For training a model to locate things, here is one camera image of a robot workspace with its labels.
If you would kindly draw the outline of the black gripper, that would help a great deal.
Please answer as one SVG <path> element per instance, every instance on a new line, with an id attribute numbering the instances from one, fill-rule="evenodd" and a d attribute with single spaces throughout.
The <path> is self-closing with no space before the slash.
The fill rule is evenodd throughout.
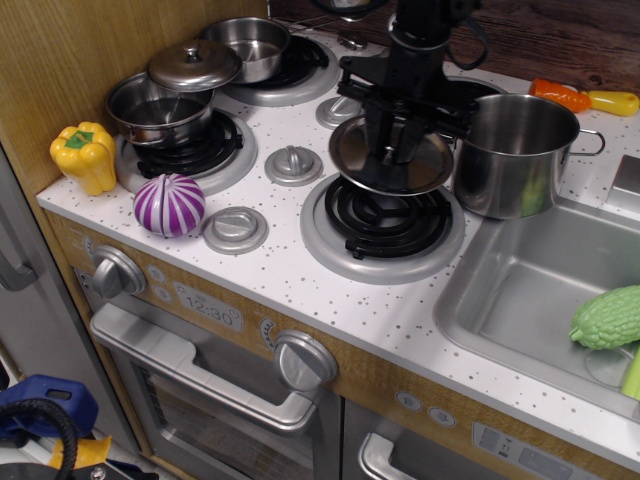
<path id="1" fill-rule="evenodd" d="M 446 50 L 445 44 L 416 49 L 395 43 L 385 56 L 340 59 L 338 93 L 360 101 L 365 109 L 368 160 L 406 165 L 414 160 L 427 132 L 458 138 L 468 135 L 478 110 L 476 101 L 456 107 L 440 100 Z M 391 144 L 393 125 L 395 148 Z"/>

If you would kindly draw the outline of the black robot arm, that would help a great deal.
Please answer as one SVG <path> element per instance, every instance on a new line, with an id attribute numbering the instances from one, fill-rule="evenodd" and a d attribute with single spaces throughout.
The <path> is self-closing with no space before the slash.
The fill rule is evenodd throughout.
<path id="1" fill-rule="evenodd" d="M 338 92 L 364 108 L 365 137 L 377 161 L 407 163 L 426 133 L 466 136 L 476 100 L 443 71 L 452 30 L 471 19 L 479 1 L 399 1 L 385 58 L 344 57 Z"/>

